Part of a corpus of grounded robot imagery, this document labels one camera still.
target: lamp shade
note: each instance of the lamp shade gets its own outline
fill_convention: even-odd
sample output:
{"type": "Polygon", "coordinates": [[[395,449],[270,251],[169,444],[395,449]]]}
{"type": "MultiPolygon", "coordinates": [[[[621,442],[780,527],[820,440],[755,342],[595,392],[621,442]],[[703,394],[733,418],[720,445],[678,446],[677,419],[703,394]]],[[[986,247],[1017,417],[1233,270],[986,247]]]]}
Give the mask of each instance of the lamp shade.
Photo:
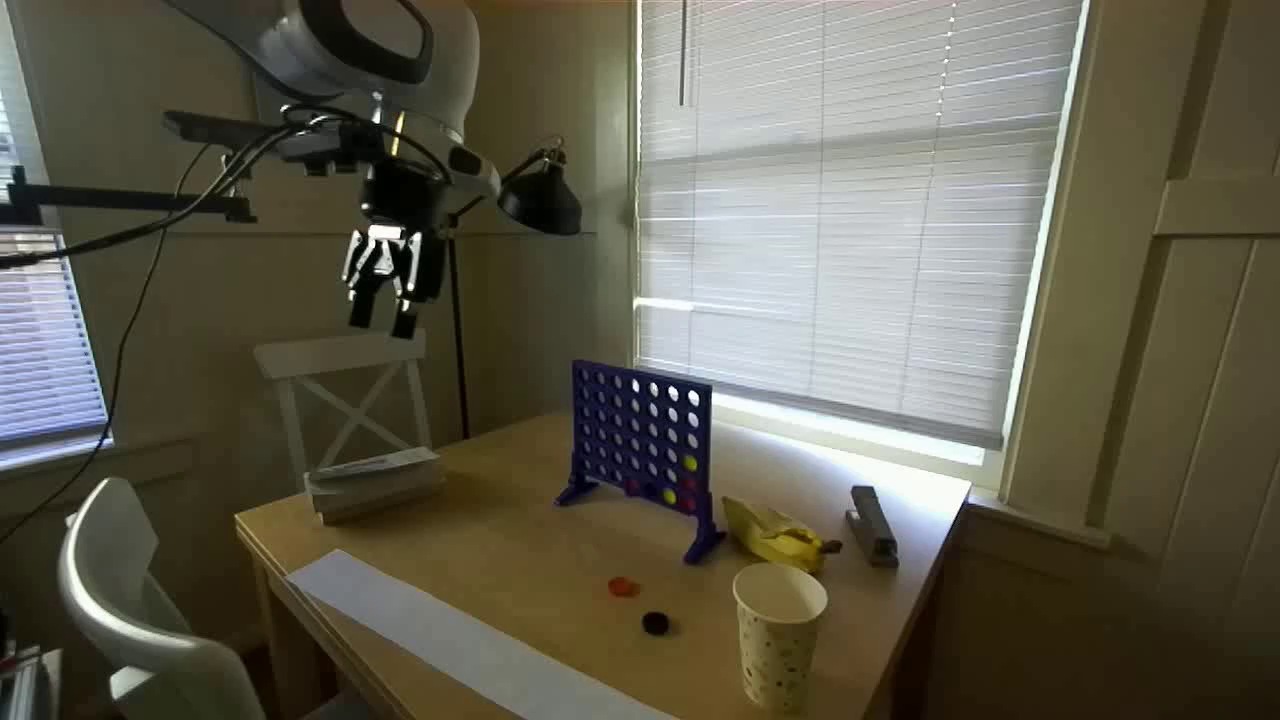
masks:
{"type": "Polygon", "coordinates": [[[556,163],[507,181],[498,195],[498,206],[511,219],[538,232],[577,234],[582,231],[582,204],[564,183],[564,168],[556,163]]]}

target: table leg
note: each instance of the table leg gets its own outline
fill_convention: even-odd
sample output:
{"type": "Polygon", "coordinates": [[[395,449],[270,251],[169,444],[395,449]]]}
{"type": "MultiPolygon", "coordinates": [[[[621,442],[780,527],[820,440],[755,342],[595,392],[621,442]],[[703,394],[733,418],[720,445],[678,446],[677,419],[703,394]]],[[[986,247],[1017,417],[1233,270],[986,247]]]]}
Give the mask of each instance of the table leg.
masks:
{"type": "Polygon", "coordinates": [[[933,587],[924,598],[924,607],[911,637],[902,648],[893,675],[893,700],[890,717],[892,720],[919,720],[924,717],[925,696],[929,691],[929,662],[933,660],[933,637],[938,624],[938,601],[942,596],[942,569],[933,578],[933,587]]]}
{"type": "Polygon", "coordinates": [[[271,675],[280,720],[297,720],[337,692],[333,662],[289,609],[271,591],[266,571],[253,566],[262,630],[271,655],[271,675]]]}

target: connect four game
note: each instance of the connect four game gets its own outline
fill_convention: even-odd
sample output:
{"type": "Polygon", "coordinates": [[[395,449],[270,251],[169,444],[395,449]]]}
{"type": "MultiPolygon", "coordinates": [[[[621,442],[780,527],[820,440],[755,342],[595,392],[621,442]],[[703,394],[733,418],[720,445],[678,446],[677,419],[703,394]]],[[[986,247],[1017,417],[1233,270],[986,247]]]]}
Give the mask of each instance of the connect four game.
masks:
{"type": "Polygon", "coordinates": [[[712,386],[687,378],[573,363],[573,456],[568,505],[598,483],[698,520],[685,553],[696,564],[724,533],[710,493],[712,386]]]}

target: wooden table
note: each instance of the wooden table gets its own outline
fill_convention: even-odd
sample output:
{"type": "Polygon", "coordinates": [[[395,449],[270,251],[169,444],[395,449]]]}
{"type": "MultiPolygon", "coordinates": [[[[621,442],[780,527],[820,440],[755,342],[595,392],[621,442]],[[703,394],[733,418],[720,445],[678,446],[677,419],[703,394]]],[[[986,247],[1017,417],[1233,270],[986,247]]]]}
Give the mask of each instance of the wooden table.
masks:
{"type": "MultiPolygon", "coordinates": [[[[321,525],[303,496],[239,514],[284,717],[332,692],[325,656],[387,717],[512,716],[284,582],[335,548],[677,717],[763,715],[739,680],[731,592],[753,557],[726,541],[701,565],[684,565],[692,520],[613,488],[554,507],[571,442],[568,416],[548,415],[452,445],[440,451],[448,482],[428,500],[340,527],[321,525]],[[637,582],[639,596],[609,596],[614,575],[637,582]],[[645,635],[649,610],[667,612],[673,634],[645,635]]],[[[865,716],[890,694],[969,483],[724,424],[713,430],[712,473],[713,493],[772,505],[846,541],[820,575],[831,601],[805,717],[865,716]],[[897,570],[870,568],[851,542],[844,511],[855,483],[877,487],[899,538],[897,570]]]]}

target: red disc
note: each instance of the red disc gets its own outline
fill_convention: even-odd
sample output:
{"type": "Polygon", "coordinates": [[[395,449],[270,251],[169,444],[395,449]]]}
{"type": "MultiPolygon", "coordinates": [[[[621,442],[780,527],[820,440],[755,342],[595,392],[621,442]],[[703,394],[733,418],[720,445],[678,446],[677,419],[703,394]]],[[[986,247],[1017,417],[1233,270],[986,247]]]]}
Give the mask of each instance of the red disc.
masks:
{"type": "Polygon", "coordinates": [[[632,583],[630,578],[623,578],[622,575],[609,580],[609,593],[614,597],[631,597],[637,589],[639,585],[632,583]]]}

